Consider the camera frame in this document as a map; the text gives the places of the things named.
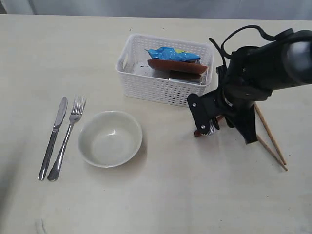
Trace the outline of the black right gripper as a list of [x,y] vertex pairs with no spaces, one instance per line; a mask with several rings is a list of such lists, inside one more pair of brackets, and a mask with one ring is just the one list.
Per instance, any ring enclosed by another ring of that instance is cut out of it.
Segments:
[[254,103],[272,94],[272,71],[256,66],[220,66],[217,71],[215,90],[202,96],[190,94],[187,98],[197,129],[210,119],[224,116],[228,127],[235,127],[246,144],[258,141]]

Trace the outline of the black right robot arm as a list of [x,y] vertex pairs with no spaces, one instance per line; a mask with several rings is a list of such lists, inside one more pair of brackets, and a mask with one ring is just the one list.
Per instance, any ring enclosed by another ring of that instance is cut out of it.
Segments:
[[188,96],[199,134],[213,134],[219,129],[217,118],[224,117],[246,143],[256,142],[255,102],[265,101],[275,90],[311,84],[310,30],[288,29],[275,36],[262,28],[258,32],[268,44],[244,46],[230,54],[223,45],[217,46],[221,58],[230,61],[217,68],[217,88],[202,96]]

